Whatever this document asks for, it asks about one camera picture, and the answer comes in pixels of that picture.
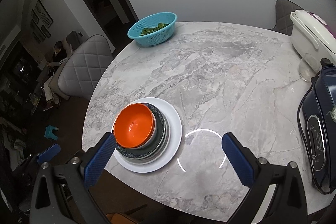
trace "orange chair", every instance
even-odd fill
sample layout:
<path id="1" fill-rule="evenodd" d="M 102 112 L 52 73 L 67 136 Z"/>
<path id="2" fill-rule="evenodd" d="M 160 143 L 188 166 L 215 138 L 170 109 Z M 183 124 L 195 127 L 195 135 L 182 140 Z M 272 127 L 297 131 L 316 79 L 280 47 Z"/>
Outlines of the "orange chair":
<path id="1" fill-rule="evenodd" d="M 137 224 L 139 221 L 130 217 L 132 213 L 139 211 L 140 209 L 146 207 L 147 204 L 141 205 L 135 209 L 129 210 L 125 213 L 109 213 L 107 214 L 107 218 L 112 224 Z"/>

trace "green vegetable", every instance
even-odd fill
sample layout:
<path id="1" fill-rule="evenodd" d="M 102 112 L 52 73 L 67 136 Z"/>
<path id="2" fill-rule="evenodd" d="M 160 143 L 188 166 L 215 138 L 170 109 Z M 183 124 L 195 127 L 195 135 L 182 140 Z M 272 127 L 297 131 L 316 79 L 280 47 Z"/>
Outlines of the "green vegetable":
<path id="1" fill-rule="evenodd" d="M 144 28 L 144 29 L 142 30 L 140 36 L 142 36 L 142 35 L 146 35 L 146 34 L 149 34 L 149 33 L 152 33 L 152 32 L 156 32 L 156 31 L 161 30 L 162 28 L 164 28 L 164 27 L 166 27 L 166 26 L 168 26 L 168 25 L 169 25 L 169 23 L 162 23 L 162 22 L 160 22 L 160 23 L 157 25 L 157 27 L 155 27 L 155 28 Z"/>

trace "framed picture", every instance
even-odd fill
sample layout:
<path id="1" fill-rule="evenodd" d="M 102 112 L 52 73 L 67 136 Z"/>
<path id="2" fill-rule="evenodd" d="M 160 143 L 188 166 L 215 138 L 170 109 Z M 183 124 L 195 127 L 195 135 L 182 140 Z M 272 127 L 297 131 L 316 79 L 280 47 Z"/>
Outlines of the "framed picture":
<path id="1" fill-rule="evenodd" d="M 37 14 L 34 12 L 34 10 L 31 10 L 30 14 L 31 14 L 31 17 L 34 19 L 35 23 L 36 24 L 39 23 L 40 19 L 37 16 Z"/>
<path id="2" fill-rule="evenodd" d="M 33 30 L 33 32 L 35 33 L 35 35 L 38 37 L 38 39 L 41 42 L 43 42 L 45 40 L 45 35 L 40 30 L 40 28 L 36 25 L 36 23 L 35 23 L 35 21 L 33 19 L 30 21 L 30 27 Z"/>
<path id="3" fill-rule="evenodd" d="M 31 35 L 34 37 L 34 39 L 36 40 L 36 42 L 37 42 L 38 44 L 41 43 L 41 40 L 37 37 L 36 33 L 32 32 Z"/>
<path id="4" fill-rule="evenodd" d="M 40 0 L 37 0 L 35 5 L 35 12 L 40 17 L 44 25 L 49 29 L 49 27 L 54 22 L 51 16 L 48 14 L 47 10 L 44 8 L 43 4 Z"/>
<path id="5" fill-rule="evenodd" d="M 48 37 L 48 38 L 51 37 L 50 32 L 46 29 L 46 27 L 44 25 L 41 26 L 41 31 L 44 33 L 44 35 L 46 37 Z"/>

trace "white appliance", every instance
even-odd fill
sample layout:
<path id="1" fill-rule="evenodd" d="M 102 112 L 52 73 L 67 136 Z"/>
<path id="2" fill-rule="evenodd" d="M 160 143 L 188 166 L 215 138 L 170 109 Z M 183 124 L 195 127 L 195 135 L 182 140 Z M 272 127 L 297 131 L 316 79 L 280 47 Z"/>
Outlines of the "white appliance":
<path id="1" fill-rule="evenodd" d="M 294 23 L 292 43 L 308 65 L 318 72 L 320 60 L 328 58 L 336 65 L 336 33 L 327 23 L 311 12 L 296 10 L 290 18 Z"/>

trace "power cord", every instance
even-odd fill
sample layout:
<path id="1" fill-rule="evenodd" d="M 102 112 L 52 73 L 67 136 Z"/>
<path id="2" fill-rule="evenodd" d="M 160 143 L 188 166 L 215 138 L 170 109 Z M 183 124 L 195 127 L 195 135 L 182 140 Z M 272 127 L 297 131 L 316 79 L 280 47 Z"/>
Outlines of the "power cord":
<path id="1" fill-rule="evenodd" d="M 303 96 L 303 98 L 302 98 L 302 100 L 301 100 L 301 102 L 299 104 L 299 108 L 297 110 L 296 118 L 297 118 L 297 125 L 298 125 L 298 128 L 299 128 L 299 132 L 300 132 L 301 138 L 303 139 L 303 143 L 304 143 L 304 146 L 306 148 L 306 152 L 307 152 L 307 155 L 308 155 L 308 158 L 309 158 L 309 166 L 310 166 L 310 171 L 311 171 L 311 176 L 312 176 L 313 182 L 314 182 L 316 188 L 319 190 L 319 192 L 321 194 L 327 195 L 327 194 L 331 194 L 334 191 L 334 189 L 330 189 L 329 192 L 326 192 L 326 191 L 324 191 L 322 189 L 322 187 L 316 181 L 316 178 L 315 178 L 314 173 L 313 173 L 313 167 L 312 167 L 312 163 L 311 163 L 311 154 L 310 154 L 310 151 L 308 149 L 307 139 L 305 137 L 305 134 L 303 132 L 303 129 L 302 129 L 302 126 L 301 126 L 301 122 L 300 122 L 300 110 L 301 110 L 301 107 L 303 105 L 303 101 L 306 99 L 307 95 L 312 90 L 312 88 L 313 88 L 313 84 L 310 86 L 310 88 L 308 89 L 308 91 L 306 92 L 306 94 Z"/>

